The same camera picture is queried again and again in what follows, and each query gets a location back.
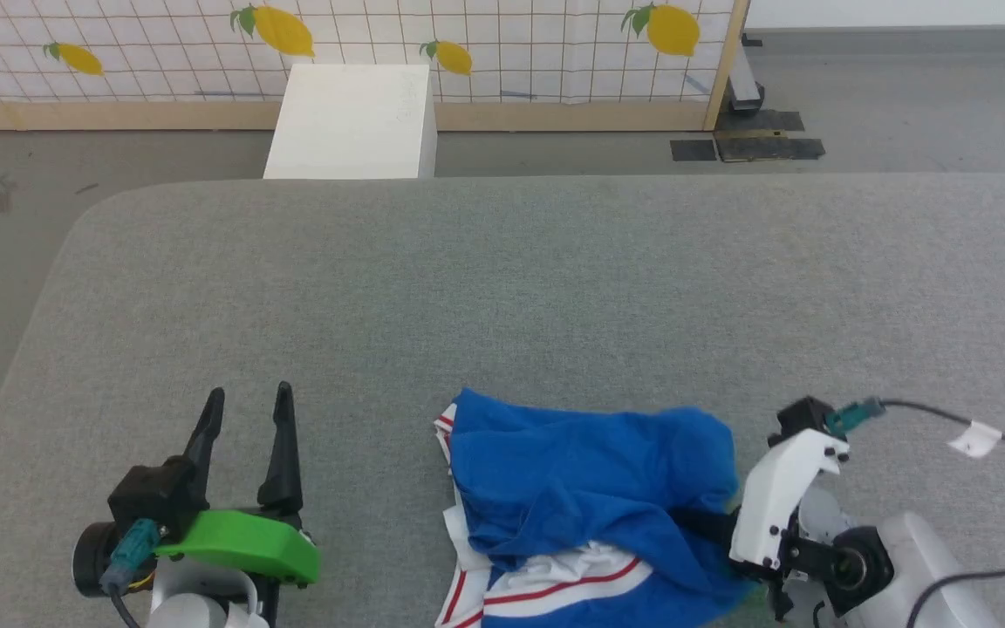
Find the gray fabric surface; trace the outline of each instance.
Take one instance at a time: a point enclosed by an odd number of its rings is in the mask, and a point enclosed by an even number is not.
[[[746,472],[803,394],[945,405],[1005,429],[1005,176],[213,182],[73,228],[0,393],[0,625],[116,625],[76,536],[136,462],[228,401],[208,497],[251,505],[294,385],[323,580],[281,624],[430,625],[454,554],[430,421],[459,387],[586,410],[695,403]],[[1005,565],[1005,448],[889,414],[827,481]],[[982,593],[1005,624],[1005,581]],[[132,604],[144,620],[145,597]],[[771,625],[741,613],[727,625]]]

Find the lemon print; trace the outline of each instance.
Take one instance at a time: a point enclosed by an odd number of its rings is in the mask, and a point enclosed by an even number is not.
[[[650,3],[626,11],[619,28],[626,28],[627,21],[631,23],[634,35],[641,36],[642,28],[645,28],[650,44],[665,55],[692,56],[697,41],[700,41],[700,24],[692,13],[669,4],[654,7]]]
[[[231,30],[235,21],[247,35],[254,36],[254,29],[268,47],[282,55],[316,56],[313,52],[313,33],[298,17],[274,7],[256,7],[248,4],[246,9],[231,11]]]
[[[452,74],[471,75],[471,55],[458,43],[430,41],[430,43],[421,44],[418,53],[420,54],[422,51],[429,55],[430,59],[436,59],[440,67],[452,72]]]
[[[58,61],[63,59],[64,64],[75,71],[82,71],[83,74],[103,75],[103,63],[99,63],[99,59],[96,59],[95,55],[86,49],[72,46],[71,43],[57,43],[56,41],[45,43],[44,46],[41,46],[41,53],[52,56]]]

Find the wooden board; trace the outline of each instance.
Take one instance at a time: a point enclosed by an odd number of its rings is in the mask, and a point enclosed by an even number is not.
[[[703,131],[709,107],[709,102],[435,104],[438,131]],[[279,102],[0,102],[0,131],[272,131],[279,108]]]
[[[747,9],[750,6],[751,0],[735,0],[735,5],[731,8],[731,20],[727,23],[724,51],[719,58],[719,71],[716,72],[713,95],[709,100],[709,112],[705,117],[705,131],[715,130],[716,119],[719,118],[719,112],[724,107],[724,98],[727,96],[727,79],[731,76],[731,66],[735,64],[735,49],[738,46],[743,46],[743,25],[747,21]]]

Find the white box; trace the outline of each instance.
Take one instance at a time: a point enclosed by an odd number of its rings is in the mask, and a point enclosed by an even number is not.
[[[263,179],[426,179],[436,159],[429,66],[295,63]]]

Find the teal connector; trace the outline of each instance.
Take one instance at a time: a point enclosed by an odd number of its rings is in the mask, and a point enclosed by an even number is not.
[[[832,436],[844,438],[848,436],[850,430],[860,426],[863,421],[881,417],[885,413],[886,408],[877,397],[868,397],[829,414],[824,418],[824,424]]]
[[[137,569],[151,557],[159,544],[161,534],[157,524],[149,518],[136,520],[111,554],[111,567],[99,577],[99,588],[108,593],[123,595],[135,580]]]

